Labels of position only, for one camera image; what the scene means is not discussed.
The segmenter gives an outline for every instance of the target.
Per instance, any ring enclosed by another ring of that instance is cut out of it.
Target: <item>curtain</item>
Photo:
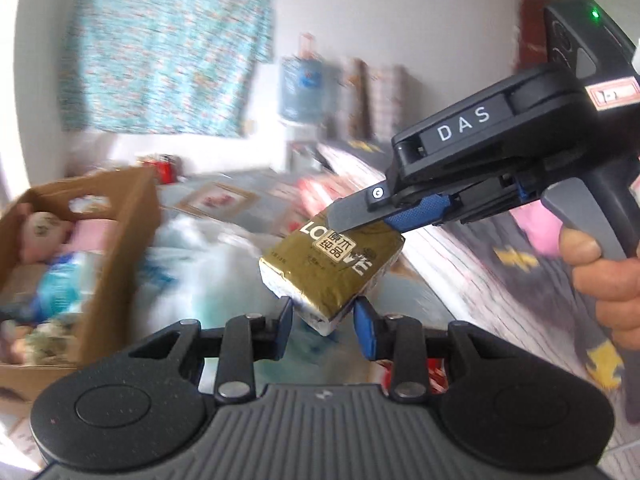
[[[76,0],[60,67],[66,130],[236,137],[271,0]]]

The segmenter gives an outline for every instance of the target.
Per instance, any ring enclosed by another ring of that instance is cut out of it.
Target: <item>metal screw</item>
[[[220,384],[218,388],[218,393],[227,399],[239,399],[250,391],[249,385],[242,381],[229,381],[228,383]]]
[[[427,387],[424,384],[414,383],[408,381],[400,383],[396,386],[396,395],[403,399],[415,399],[416,397],[423,396],[427,391]]]

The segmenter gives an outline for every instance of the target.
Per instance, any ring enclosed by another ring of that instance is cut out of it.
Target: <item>gold tissue packet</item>
[[[322,335],[348,313],[398,259],[404,238],[383,221],[343,234],[326,227],[324,212],[292,232],[260,258],[264,284]]]

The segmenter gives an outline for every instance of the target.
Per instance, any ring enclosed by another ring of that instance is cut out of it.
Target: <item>cardboard box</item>
[[[17,204],[31,203],[35,211],[49,211],[63,220],[118,221],[94,297],[84,306],[84,314],[76,327],[78,367],[105,357],[127,343],[136,265],[160,225],[155,178],[154,168],[130,168],[36,186],[17,199],[0,218],[0,287],[18,263],[18,233],[22,221]],[[71,212],[69,201],[85,195],[105,196],[110,207],[88,214]],[[44,388],[75,369],[74,366],[0,364],[0,411],[28,413],[31,403]]]

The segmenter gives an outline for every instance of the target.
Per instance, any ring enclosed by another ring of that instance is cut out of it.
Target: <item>plastic bag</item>
[[[276,315],[277,298],[262,284],[258,259],[278,240],[233,224],[186,215],[159,228],[138,273],[132,311],[134,338],[185,318],[214,328],[250,312]],[[206,359],[201,391],[212,390],[216,367],[217,359]],[[275,382],[361,382],[368,370],[352,322],[345,320],[335,334],[324,338],[296,316],[284,358],[257,362],[255,378],[260,391]]]

